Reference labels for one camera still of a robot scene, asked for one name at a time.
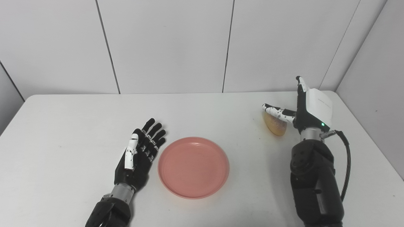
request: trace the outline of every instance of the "black cable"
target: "black cable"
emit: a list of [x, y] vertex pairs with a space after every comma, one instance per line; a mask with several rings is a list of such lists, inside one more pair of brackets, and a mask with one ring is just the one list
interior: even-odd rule
[[337, 131], [337, 130], [335, 132], [341, 138], [342, 142], [344, 143], [344, 145], [347, 149], [347, 172], [345, 174], [344, 186], [342, 187], [342, 191], [341, 191], [341, 200], [344, 201], [345, 194], [347, 193], [349, 176], [351, 174], [351, 149], [349, 148], [349, 142], [348, 142], [347, 138], [345, 137], [344, 133], [342, 131]]

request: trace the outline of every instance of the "black arm cover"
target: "black arm cover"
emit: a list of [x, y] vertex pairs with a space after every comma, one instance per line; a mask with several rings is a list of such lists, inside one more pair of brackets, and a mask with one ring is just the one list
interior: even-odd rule
[[126, 227], [130, 221], [129, 205], [117, 198], [102, 198], [86, 223], [86, 227]]
[[290, 169], [296, 211], [305, 225], [342, 227], [344, 209], [328, 147], [321, 141], [303, 140], [292, 148]]

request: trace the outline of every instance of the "white table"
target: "white table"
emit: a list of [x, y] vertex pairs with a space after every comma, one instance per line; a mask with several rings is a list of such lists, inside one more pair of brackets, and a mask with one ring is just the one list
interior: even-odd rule
[[[403, 226], [404, 182], [333, 92], [334, 129], [352, 150], [344, 226]], [[1, 226], [84, 226], [113, 187], [114, 170], [132, 131], [150, 118], [162, 122], [168, 142], [210, 139], [227, 154], [230, 174], [214, 195], [187, 200], [160, 182], [157, 162], [132, 204], [133, 227], [301, 227], [289, 183], [290, 150], [299, 134], [267, 129], [261, 105], [295, 109], [296, 92], [156, 95], [36, 95], [0, 136]], [[341, 189], [345, 148], [326, 140]]]

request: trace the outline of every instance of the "metal wrist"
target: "metal wrist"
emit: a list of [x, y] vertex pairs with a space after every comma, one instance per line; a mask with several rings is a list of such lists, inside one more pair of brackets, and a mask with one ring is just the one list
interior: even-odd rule
[[300, 141], [306, 140], [306, 139], [315, 139], [318, 141], [323, 142], [323, 138], [321, 137], [321, 134], [323, 132], [319, 128], [306, 128], [301, 131], [300, 133]]
[[111, 193], [106, 194], [103, 198], [117, 198], [129, 204], [135, 194], [135, 189], [125, 183], [117, 183]]

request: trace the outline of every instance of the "robotic hand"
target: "robotic hand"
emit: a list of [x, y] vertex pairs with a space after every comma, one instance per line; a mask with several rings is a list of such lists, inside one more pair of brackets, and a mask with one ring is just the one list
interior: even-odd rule
[[158, 149], [165, 143], [165, 130], [161, 123], [151, 118], [142, 130], [137, 128], [115, 169], [112, 192], [101, 198], [91, 213], [86, 227], [126, 227], [131, 219], [129, 203], [148, 179], [152, 162]]
[[[323, 92], [310, 89], [297, 76], [297, 111], [268, 104], [262, 108], [270, 115], [293, 123], [301, 142], [292, 148], [290, 182], [296, 211], [306, 227], [342, 227], [344, 199], [350, 173], [349, 144], [341, 131], [332, 130], [332, 101]], [[335, 180], [334, 156], [324, 139], [337, 134], [347, 148], [345, 184], [339, 195]]]

